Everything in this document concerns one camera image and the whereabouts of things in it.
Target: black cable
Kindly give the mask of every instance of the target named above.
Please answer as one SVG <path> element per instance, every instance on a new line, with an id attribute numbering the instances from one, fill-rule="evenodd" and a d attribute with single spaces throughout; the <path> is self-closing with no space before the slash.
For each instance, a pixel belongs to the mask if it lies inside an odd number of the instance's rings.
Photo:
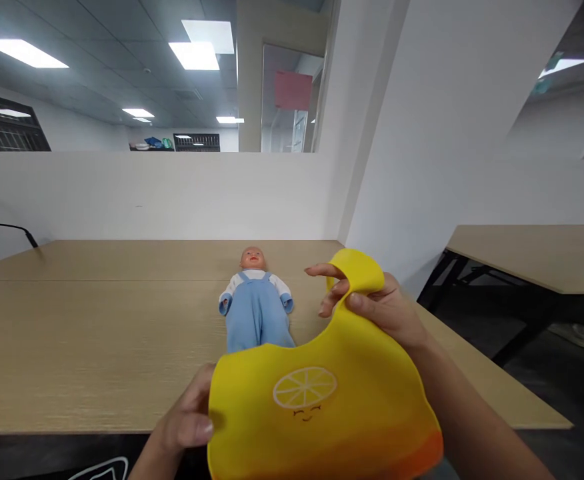
<path id="1" fill-rule="evenodd" d="M 39 247 L 39 244 L 37 243 L 36 240 L 34 240 L 34 237 L 27 229 L 24 229 L 23 227 L 19 227 L 17 225 L 9 225 L 7 223 L 0 223 L 0 227 L 10 227 L 10 228 L 16 228 L 18 230 L 23 230 L 25 232 L 25 236 L 27 237 L 28 242 L 30 242 L 30 245 L 32 245 L 32 248 Z"/>

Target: ceiling light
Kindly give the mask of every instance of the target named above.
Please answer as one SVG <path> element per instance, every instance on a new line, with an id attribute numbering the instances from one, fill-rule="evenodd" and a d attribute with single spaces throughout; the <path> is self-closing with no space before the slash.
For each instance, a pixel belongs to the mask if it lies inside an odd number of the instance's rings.
<path id="1" fill-rule="evenodd" d="M 546 75 L 549 75 L 550 73 L 554 73 L 554 72 L 558 72 L 561 70 L 565 70 L 567 68 L 570 67 L 576 67 L 577 65 L 580 65 L 584 63 L 584 59 L 582 60 L 576 60 L 576 59 L 561 59 L 557 62 L 557 66 L 554 67 L 553 69 L 550 70 L 543 70 L 541 72 L 541 74 L 539 75 L 539 78 L 542 78 Z"/>
<path id="2" fill-rule="evenodd" d="M 218 70 L 219 63 L 210 42 L 172 42 L 170 48 L 186 70 Z"/>
<path id="3" fill-rule="evenodd" d="M 10 117 L 31 117 L 29 113 L 17 112 L 12 109 L 0 109 L 0 115 L 8 115 Z"/>
<path id="4" fill-rule="evenodd" d="M 129 113 L 133 117 L 154 117 L 148 110 L 144 109 L 121 109 L 126 113 Z"/>
<path id="5" fill-rule="evenodd" d="M 25 40 L 0 40 L 0 51 L 34 68 L 69 68 Z"/>
<path id="6" fill-rule="evenodd" d="M 217 117 L 217 122 L 219 123 L 244 123 L 244 119 L 238 119 L 234 117 Z"/>
<path id="7" fill-rule="evenodd" d="M 190 42 L 210 42 L 214 53 L 234 54 L 232 25 L 227 21 L 181 20 Z"/>

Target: white long-sleeve shirt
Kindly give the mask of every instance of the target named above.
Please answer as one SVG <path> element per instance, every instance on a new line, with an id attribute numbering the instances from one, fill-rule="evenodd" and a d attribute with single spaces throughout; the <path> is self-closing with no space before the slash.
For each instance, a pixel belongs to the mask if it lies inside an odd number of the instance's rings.
<path id="1" fill-rule="evenodd" d="M 243 270 L 243 274 L 246 277 L 248 277 L 249 279 L 256 279 L 256 280 L 260 280 L 265 276 L 265 272 L 263 270 L 248 269 L 248 270 Z M 282 296 L 284 293 L 288 294 L 290 297 L 292 296 L 292 293 L 290 292 L 290 289 L 285 284 L 285 282 L 283 282 L 283 280 L 281 280 L 276 275 L 274 275 L 274 273 L 270 274 L 269 281 L 272 285 L 274 285 L 277 288 L 277 291 L 279 292 L 279 296 Z M 230 296 L 234 297 L 235 290 L 242 283 L 243 283 L 243 279 L 241 278 L 241 276 L 238 273 L 236 275 L 234 275 L 231 278 L 230 283 L 228 284 L 227 288 L 224 290 L 224 292 L 221 294 L 221 296 L 219 296 L 219 302 L 222 301 L 223 296 L 226 293 L 228 293 L 228 294 L 230 294 Z"/>

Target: yellow bib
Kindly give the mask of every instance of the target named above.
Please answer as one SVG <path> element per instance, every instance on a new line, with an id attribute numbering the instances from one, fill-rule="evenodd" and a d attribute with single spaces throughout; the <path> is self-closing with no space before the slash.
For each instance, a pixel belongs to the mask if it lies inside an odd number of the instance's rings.
<path id="1" fill-rule="evenodd" d="M 348 294 L 383 287 L 382 270 L 361 252 L 340 250 L 330 263 L 348 278 Z M 411 479 L 443 454 L 412 360 L 343 300 L 324 332 L 305 345 L 224 355 L 209 410 L 215 480 Z"/>

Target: doll face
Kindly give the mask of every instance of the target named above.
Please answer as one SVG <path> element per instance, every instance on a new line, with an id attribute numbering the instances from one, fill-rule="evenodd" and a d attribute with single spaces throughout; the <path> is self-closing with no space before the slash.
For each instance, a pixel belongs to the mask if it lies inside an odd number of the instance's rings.
<path id="1" fill-rule="evenodd" d="M 258 247 L 246 248 L 243 250 L 239 265 L 244 269 L 265 270 L 265 257 L 263 256 L 263 252 Z"/>

